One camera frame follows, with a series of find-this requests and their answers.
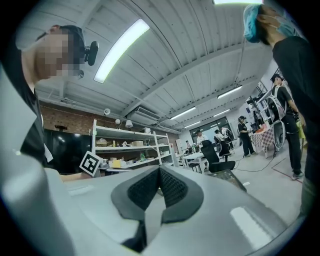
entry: security camera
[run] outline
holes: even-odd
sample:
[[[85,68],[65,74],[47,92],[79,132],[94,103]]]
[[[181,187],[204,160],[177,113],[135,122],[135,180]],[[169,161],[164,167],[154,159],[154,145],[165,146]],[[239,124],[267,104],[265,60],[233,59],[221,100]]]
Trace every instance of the security camera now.
[[[106,108],[106,109],[103,111],[103,114],[104,114],[105,116],[107,116],[107,115],[110,114],[110,112],[111,112],[111,110],[110,110],[109,108]]]

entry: air conditioner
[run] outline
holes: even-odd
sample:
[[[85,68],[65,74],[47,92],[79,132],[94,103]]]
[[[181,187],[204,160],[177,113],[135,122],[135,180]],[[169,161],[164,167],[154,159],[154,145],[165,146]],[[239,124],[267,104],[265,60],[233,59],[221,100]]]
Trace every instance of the air conditioner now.
[[[126,118],[144,125],[154,125],[159,121],[160,116],[142,106],[138,106],[135,110],[131,111]]]

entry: table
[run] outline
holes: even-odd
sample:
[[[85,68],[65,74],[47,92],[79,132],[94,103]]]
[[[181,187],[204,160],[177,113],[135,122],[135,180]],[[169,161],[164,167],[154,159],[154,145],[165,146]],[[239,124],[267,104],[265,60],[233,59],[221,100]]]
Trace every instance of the table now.
[[[273,145],[275,141],[274,127],[272,126],[268,130],[252,134],[251,141],[256,147],[261,146],[264,151],[265,158],[268,158],[268,147]]]

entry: sneaker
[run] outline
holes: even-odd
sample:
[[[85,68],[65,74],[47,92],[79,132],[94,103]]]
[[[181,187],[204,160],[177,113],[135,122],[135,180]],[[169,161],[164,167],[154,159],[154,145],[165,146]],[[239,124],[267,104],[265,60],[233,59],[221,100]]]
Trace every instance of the sneaker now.
[[[302,172],[300,174],[294,173],[291,178],[295,181],[295,180],[300,180],[303,176],[304,174]]]

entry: fluorescent light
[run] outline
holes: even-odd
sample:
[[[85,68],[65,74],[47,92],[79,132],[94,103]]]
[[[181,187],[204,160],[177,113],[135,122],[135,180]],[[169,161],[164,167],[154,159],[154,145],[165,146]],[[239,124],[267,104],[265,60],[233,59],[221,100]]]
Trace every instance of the fluorescent light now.
[[[213,0],[214,4],[262,4],[263,0]]]
[[[228,94],[232,94],[233,92],[238,91],[238,90],[240,90],[241,88],[242,88],[242,85],[240,85],[239,87],[234,88],[234,89],[232,89],[232,90],[229,90],[229,91],[227,91],[227,92],[225,92],[225,93],[222,93],[222,94],[220,94],[220,95],[218,96],[218,99],[220,99],[220,98],[222,98],[222,97],[224,97],[224,96],[227,96]]]
[[[110,51],[104,57],[98,71],[94,76],[94,81],[103,84],[111,69],[120,59],[122,54],[150,27],[141,18],[131,25],[115,42]]]
[[[184,128],[188,128],[188,127],[190,127],[190,126],[194,126],[194,125],[199,124],[199,123],[201,123],[201,121],[195,122],[195,123],[193,123],[193,124],[190,124],[190,125],[188,125],[188,126],[186,126],[186,127],[184,127]]]
[[[170,120],[173,120],[173,119],[176,119],[176,118],[178,118],[178,117],[181,117],[182,115],[184,115],[184,114],[186,114],[186,113],[188,113],[188,112],[190,112],[190,111],[192,111],[192,110],[195,110],[195,109],[196,109],[196,107],[194,106],[194,107],[192,107],[192,108],[190,108],[190,109],[182,112],[181,114],[178,114],[178,115],[176,115],[176,116],[174,116],[174,117],[171,117]]]
[[[216,117],[216,116],[219,116],[219,115],[221,115],[221,114],[223,114],[223,113],[226,113],[226,112],[228,112],[230,110],[230,108],[229,109],[227,109],[227,110],[225,110],[225,111],[222,111],[221,113],[219,113],[219,114],[215,114],[213,117]]]

